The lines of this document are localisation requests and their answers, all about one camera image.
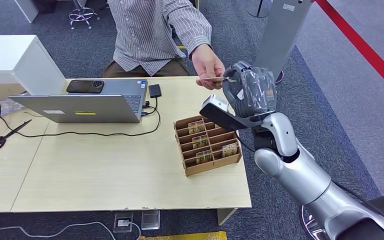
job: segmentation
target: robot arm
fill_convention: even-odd
[[[222,87],[236,115],[229,113],[227,103],[214,95],[203,103],[200,114],[227,130],[251,128],[257,166],[305,206],[331,240],[384,240],[384,217],[334,184],[295,137],[288,117],[274,111],[273,75],[241,61],[224,77],[235,72],[241,72],[244,99],[232,94],[228,80]]]

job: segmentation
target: man's right hand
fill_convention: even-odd
[[[225,66],[207,44],[199,45],[191,54],[193,66],[200,79],[220,77],[225,72]],[[196,80],[196,84],[209,90],[221,89],[221,83]]]

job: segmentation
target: card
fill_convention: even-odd
[[[208,146],[208,134],[202,135],[202,136],[196,136],[192,138],[192,148],[198,149],[204,146]]]
[[[224,77],[224,76],[201,78],[199,80],[210,81],[210,82],[213,82],[213,83],[221,83],[221,82],[223,82],[223,80],[228,80],[230,83],[236,82],[236,80],[233,80],[233,79],[230,79],[230,78]]]
[[[232,143],[226,146],[223,146],[223,158],[235,155],[238,153],[238,144]]]
[[[211,154],[212,153],[213,153],[213,151],[211,151],[211,150],[198,152],[196,154],[196,164],[203,164],[203,163],[211,161]]]
[[[189,134],[204,132],[205,131],[204,120],[191,122],[187,125],[187,128],[189,129]]]

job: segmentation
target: white cable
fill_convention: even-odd
[[[132,224],[132,225],[135,225],[137,227],[137,229],[139,230],[139,236],[136,239],[136,240],[139,240],[141,238],[141,235],[142,235],[141,228],[136,223],[134,223],[134,222],[129,221],[128,223]]]
[[[133,225],[135,225],[137,228],[139,228],[138,225],[136,225],[135,223],[133,222],[129,222]],[[74,227],[74,226],[86,226],[86,225],[92,225],[92,224],[100,224],[102,225],[108,232],[109,234],[111,235],[112,237],[112,240],[116,240],[116,238],[114,237],[113,233],[108,229],[107,226],[105,226],[102,222],[100,221],[94,221],[94,222],[88,222],[88,223],[77,223],[77,224],[71,224],[71,225],[68,225],[66,227],[64,227],[61,231],[59,231],[58,233],[56,234],[53,234],[53,235],[49,235],[49,236],[44,236],[44,235],[30,235],[26,232],[26,230],[24,230],[24,228],[22,228],[21,226],[7,226],[7,227],[0,227],[0,230],[7,230],[7,229],[20,229],[26,236],[30,237],[30,238],[45,238],[45,239],[48,239],[48,238],[53,238],[53,237],[56,237],[58,235],[60,235],[62,232],[64,232],[66,229],[70,228],[70,227]],[[139,238],[141,237],[141,230],[139,229],[139,237],[137,238],[139,240]]]

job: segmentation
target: brown pants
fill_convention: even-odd
[[[153,77],[182,77],[189,76],[182,58],[175,58],[163,66]],[[143,78],[150,77],[145,69],[139,65],[131,71],[125,71],[112,59],[102,74],[103,78]]]

